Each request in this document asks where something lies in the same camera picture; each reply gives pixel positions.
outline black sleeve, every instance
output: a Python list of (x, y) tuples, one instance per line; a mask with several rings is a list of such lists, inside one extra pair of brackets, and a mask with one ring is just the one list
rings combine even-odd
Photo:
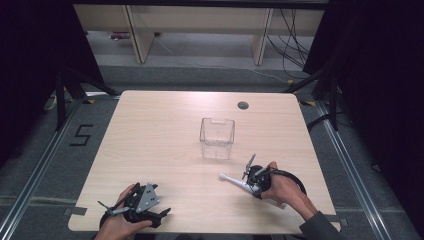
[(345, 240), (337, 229), (325, 218), (322, 212), (300, 225), (300, 230), (308, 240)]

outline hand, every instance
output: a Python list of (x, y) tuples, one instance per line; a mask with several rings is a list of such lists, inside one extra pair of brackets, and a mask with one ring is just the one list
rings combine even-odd
[[(268, 167), (278, 169), (277, 163), (271, 162)], [(311, 200), (300, 190), (297, 184), (288, 177), (271, 174), (271, 188), (261, 194), (262, 199), (272, 199), (281, 205), (287, 203), (296, 210), (306, 221), (310, 219), (317, 209)]]
[[(135, 184), (130, 185), (120, 195), (117, 202), (123, 199), (134, 187)], [(122, 214), (117, 216), (110, 216), (103, 223), (102, 228), (97, 233), (95, 240), (124, 240), (127, 237), (135, 234), (137, 231), (151, 226), (153, 223), (150, 220), (142, 221), (138, 223), (128, 222)]]

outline clear plastic box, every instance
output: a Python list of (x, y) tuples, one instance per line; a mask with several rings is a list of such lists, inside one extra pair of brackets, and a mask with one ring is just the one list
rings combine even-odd
[(234, 120), (203, 118), (200, 128), (203, 158), (229, 159), (234, 130)]

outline black circular hole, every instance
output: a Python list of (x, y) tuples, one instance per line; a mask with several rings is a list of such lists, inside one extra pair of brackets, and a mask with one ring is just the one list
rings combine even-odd
[(238, 106), (240, 109), (242, 109), (242, 110), (246, 110), (246, 109), (248, 109), (248, 108), (249, 108), (249, 104), (248, 104), (247, 102), (239, 102), (239, 103), (237, 104), (237, 106)]

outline light wood tabletop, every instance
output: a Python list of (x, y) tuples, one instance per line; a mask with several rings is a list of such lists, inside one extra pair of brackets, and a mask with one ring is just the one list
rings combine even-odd
[[(238, 107), (248, 103), (248, 109)], [(227, 160), (203, 159), (202, 118), (235, 121)], [(296, 175), (324, 214), (335, 214), (297, 99), (292, 94), (126, 91), (122, 94), (72, 215), (73, 231), (97, 231), (105, 208), (130, 184), (158, 184), (160, 204), (172, 210), (157, 233), (297, 234), (304, 221), (290, 206), (254, 198), (220, 173), (241, 179), (246, 164), (277, 162)]]

